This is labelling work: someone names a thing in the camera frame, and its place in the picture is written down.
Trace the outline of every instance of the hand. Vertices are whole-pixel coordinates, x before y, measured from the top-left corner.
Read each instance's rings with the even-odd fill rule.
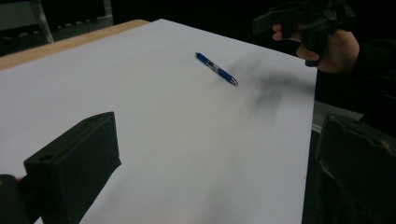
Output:
[[[301,31],[303,27],[304,25],[300,23],[294,27],[291,40],[301,42]],[[275,31],[273,39],[277,41],[283,40],[281,25],[274,25],[273,30]],[[355,65],[359,49],[359,43],[351,32],[337,30],[334,34],[329,35],[326,46],[320,56],[304,46],[297,48],[296,54],[298,57],[308,61],[317,61],[320,59],[317,69],[322,72],[347,74],[352,71]]]

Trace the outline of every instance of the pen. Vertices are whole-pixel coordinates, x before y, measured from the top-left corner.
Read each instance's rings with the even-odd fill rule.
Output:
[[[208,60],[203,54],[196,52],[196,57],[199,59],[199,61],[203,62],[206,64],[208,67],[210,67],[215,73],[219,74],[219,76],[223,77],[226,79],[228,82],[231,84],[237,86],[238,82],[236,81],[235,78],[233,78],[230,74],[228,74],[226,71],[222,70],[220,67],[212,63],[210,60]]]

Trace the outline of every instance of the white table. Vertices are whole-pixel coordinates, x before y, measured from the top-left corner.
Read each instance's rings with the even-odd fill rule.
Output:
[[[81,223],[300,223],[315,82],[303,60],[155,21],[1,71],[0,171],[114,111],[122,165]]]

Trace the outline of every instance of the sleeve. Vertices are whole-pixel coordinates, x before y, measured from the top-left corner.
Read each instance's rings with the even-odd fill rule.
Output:
[[[381,77],[396,71],[396,40],[378,39],[360,47],[353,77]]]

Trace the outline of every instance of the blue pen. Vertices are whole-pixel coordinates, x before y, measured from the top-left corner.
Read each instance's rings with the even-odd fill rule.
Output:
[[[231,84],[237,86],[238,82],[236,81],[235,78],[233,78],[230,74],[228,74],[226,71],[222,70],[220,67],[218,67],[217,65],[215,65],[214,63],[210,62],[210,60],[208,60],[204,55],[202,55],[201,53],[196,52],[196,57],[203,62],[204,64],[206,64],[208,67],[210,67],[213,71],[215,71],[215,73],[219,74],[219,76],[223,77],[224,79],[226,79],[228,82],[230,82]]]

